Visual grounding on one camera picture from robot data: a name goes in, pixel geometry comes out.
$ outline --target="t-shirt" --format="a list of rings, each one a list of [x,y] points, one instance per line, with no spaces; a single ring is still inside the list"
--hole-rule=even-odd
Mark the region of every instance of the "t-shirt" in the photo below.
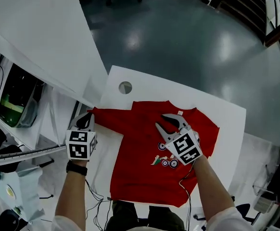
[[[255,231],[253,226],[244,220],[234,207],[214,215],[206,225],[207,231]],[[72,220],[55,216],[52,221],[51,231],[82,231]],[[151,227],[135,227],[129,231],[160,231]]]
[[[165,148],[157,130],[159,123],[168,133],[178,129],[162,114],[181,114],[199,134],[206,157],[212,155],[219,128],[198,109],[183,110],[166,102],[134,102],[131,110],[94,108],[95,122],[124,135],[112,174],[113,200],[154,203],[180,207],[187,202],[178,184],[187,176],[191,164],[184,166]],[[197,184],[194,171],[181,183],[189,194]]]

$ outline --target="white table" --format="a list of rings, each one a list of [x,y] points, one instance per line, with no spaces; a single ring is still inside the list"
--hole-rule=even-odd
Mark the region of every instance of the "white table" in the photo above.
[[[131,93],[120,93],[118,87],[123,81],[131,83]],[[131,109],[133,101],[167,100],[182,109],[197,107],[220,127],[209,162],[222,184],[228,189],[242,146],[246,118],[244,108],[191,87],[118,66],[112,66],[99,108],[128,110]],[[98,125],[96,132],[98,145],[88,164],[87,179],[97,193],[110,196],[111,176],[123,135]],[[202,206],[198,186],[191,194],[191,204],[192,207]]]

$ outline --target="watch strap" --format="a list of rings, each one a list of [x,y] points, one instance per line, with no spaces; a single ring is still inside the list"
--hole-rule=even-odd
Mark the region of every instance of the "watch strap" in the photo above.
[[[68,172],[68,171],[73,171],[73,172],[86,176],[88,169],[86,167],[82,167],[82,166],[73,164],[73,162],[71,160],[69,160],[67,163],[67,166],[66,166],[66,172]]]

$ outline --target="dark pants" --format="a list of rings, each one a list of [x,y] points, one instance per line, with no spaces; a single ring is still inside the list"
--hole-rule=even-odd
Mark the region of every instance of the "dark pants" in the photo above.
[[[138,220],[133,203],[114,201],[112,204],[113,216],[109,219],[106,231],[126,231],[143,226]],[[184,222],[167,207],[150,206],[147,219],[149,227],[166,231],[183,231]]]

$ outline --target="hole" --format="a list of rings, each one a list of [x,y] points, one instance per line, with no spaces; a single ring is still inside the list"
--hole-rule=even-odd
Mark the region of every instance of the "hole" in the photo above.
[[[132,90],[132,85],[128,81],[123,81],[119,84],[119,91],[122,94],[129,94]]]

